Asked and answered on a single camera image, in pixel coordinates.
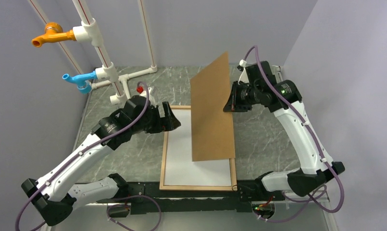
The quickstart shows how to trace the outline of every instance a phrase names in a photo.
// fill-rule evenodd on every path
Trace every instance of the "brown cardboard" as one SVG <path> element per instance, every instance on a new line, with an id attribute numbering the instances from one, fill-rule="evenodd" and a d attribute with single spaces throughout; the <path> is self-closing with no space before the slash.
<path id="1" fill-rule="evenodd" d="M 223 112 L 230 87 L 227 52 L 190 80 L 192 161 L 235 158 L 233 116 Z"/>

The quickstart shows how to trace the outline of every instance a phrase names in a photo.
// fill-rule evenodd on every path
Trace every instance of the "red valve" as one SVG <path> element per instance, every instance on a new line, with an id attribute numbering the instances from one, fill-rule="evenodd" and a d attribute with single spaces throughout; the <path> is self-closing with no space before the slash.
<path id="1" fill-rule="evenodd" d="M 139 94 L 141 94 L 143 91 L 144 91 L 144 88 L 143 88 L 143 87 L 141 87 L 141 86 L 137 87 L 137 92 L 138 92 Z"/>

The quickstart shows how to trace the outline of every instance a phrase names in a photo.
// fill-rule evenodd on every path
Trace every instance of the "white board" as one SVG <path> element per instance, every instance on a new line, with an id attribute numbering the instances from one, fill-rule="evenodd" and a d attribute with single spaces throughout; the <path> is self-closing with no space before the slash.
<path id="1" fill-rule="evenodd" d="M 164 184 L 232 186 L 229 159 L 192 161 L 190 110 L 172 111 L 182 125 L 168 133 Z"/>

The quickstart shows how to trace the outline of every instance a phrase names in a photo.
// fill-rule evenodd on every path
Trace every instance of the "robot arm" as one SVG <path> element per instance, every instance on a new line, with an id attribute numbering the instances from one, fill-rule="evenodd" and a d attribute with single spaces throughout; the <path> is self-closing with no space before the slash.
<path id="1" fill-rule="evenodd" d="M 27 179 L 23 182 L 22 188 L 28 197 L 32 196 L 41 185 L 46 184 L 46 187 L 32 200 L 32 204 L 49 226 L 62 222 L 73 210 L 88 203 L 115 198 L 116 195 L 127 195 L 127 182 L 118 174 L 111 174 L 102 180 L 89 184 L 76 183 L 97 161 L 106 157 L 122 143 L 129 141 L 132 135 L 142 131 L 146 133 L 171 131 L 181 125 L 172 113 L 168 102 L 162 103 L 165 117 L 161 117 L 155 100 L 150 97 L 150 103 L 145 113 L 128 130 L 84 153 L 81 152 L 85 147 L 117 133 L 134 121 L 144 108 L 145 95 L 142 92 L 141 95 L 133 96 L 125 103 L 124 108 L 101 119 L 92 129 L 92 132 L 87 135 L 84 142 L 51 172 L 38 180 Z M 51 176 L 62 167 L 64 170 L 55 179 L 48 182 Z"/>
<path id="2" fill-rule="evenodd" d="M 261 62 L 267 79 L 301 113 L 305 123 L 302 123 L 294 111 L 271 91 L 262 78 L 257 64 L 248 66 L 243 62 L 240 64 L 238 68 L 242 74 L 239 81 L 233 83 L 224 111 L 246 112 L 251 110 L 254 104 L 262 104 L 267 107 L 287 132 L 301 165 L 300 168 L 294 170 L 267 172 L 259 176 L 256 179 L 259 190 L 262 193 L 291 190 L 299 196 L 306 196 L 333 178 L 324 162 L 327 162 L 337 174 L 342 173 L 345 170 L 342 162 L 334 162 L 318 139 L 325 159 L 319 156 L 315 142 L 305 125 L 308 124 L 314 133 L 315 131 L 310 125 L 301 94 L 295 84 L 290 80 L 277 83 L 268 62 Z"/>

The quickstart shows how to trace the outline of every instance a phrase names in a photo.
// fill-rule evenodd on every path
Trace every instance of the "faucet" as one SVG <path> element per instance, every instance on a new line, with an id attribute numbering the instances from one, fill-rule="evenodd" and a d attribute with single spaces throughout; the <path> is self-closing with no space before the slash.
<path id="1" fill-rule="evenodd" d="M 74 83 L 77 85 L 77 89 L 82 94 L 87 94 L 91 91 L 91 85 L 89 80 L 97 79 L 96 71 L 87 74 L 80 74 L 74 77 L 71 77 L 69 74 L 64 74 L 63 79 L 69 83 Z"/>
<path id="2" fill-rule="evenodd" d="M 61 42 L 66 40 L 76 41 L 73 30 L 63 32 L 62 27 L 54 22 L 47 23 L 45 26 L 45 33 L 32 39 L 32 45 L 41 47 L 46 42 Z"/>

